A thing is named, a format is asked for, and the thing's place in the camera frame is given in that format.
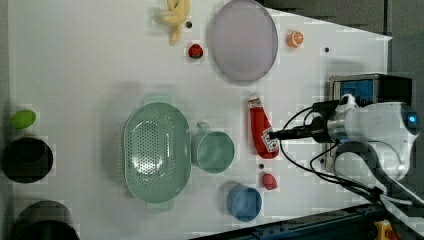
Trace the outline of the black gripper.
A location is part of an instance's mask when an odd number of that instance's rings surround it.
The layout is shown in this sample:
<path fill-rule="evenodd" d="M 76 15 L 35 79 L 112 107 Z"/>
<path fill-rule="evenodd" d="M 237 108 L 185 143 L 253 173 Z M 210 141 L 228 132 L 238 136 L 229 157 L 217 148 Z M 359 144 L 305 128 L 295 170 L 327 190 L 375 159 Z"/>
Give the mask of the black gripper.
<path fill-rule="evenodd" d="M 311 107 L 312 113 L 318 113 L 309 125 L 303 129 L 289 129 L 270 132 L 270 139 L 292 140 L 312 137 L 318 143 L 338 143 L 338 140 L 330 136 L 328 122 L 330 117 L 335 114 L 337 100 L 314 103 Z"/>

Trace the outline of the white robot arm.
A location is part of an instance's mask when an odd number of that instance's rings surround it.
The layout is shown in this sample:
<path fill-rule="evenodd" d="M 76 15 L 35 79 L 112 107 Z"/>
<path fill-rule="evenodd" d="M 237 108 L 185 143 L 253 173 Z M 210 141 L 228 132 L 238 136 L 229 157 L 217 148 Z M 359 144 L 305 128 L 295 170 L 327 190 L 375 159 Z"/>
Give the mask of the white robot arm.
<path fill-rule="evenodd" d="M 309 124 L 284 127 L 266 136 L 279 142 L 312 138 L 328 144 L 335 153 L 333 170 L 319 172 L 310 162 L 306 171 L 377 205 L 389 201 L 397 207 L 423 208 L 423 200 L 400 183 L 410 169 L 420 134 L 419 118 L 411 106 L 383 102 L 360 107 L 345 94 L 339 100 L 315 103 L 302 113 L 316 117 Z"/>

